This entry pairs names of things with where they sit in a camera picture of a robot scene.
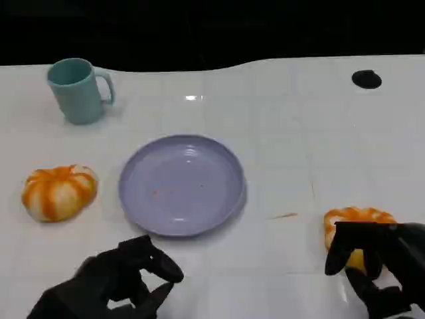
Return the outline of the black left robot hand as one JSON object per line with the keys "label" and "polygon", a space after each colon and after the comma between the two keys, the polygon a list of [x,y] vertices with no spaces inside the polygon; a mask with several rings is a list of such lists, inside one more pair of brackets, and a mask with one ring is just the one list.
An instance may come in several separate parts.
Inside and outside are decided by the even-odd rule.
{"label": "black left robot hand", "polygon": [[45,290],[28,317],[156,318],[183,279],[175,261],[143,235],[87,258],[71,279]]}

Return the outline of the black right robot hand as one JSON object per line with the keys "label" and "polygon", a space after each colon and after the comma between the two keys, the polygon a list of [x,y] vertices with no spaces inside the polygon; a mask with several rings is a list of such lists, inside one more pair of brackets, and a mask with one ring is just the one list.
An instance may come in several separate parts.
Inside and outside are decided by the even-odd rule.
{"label": "black right robot hand", "polygon": [[325,274],[341,270],[367,308],[369,318],[388,318],[424,307],[424,225],[335,224]]}

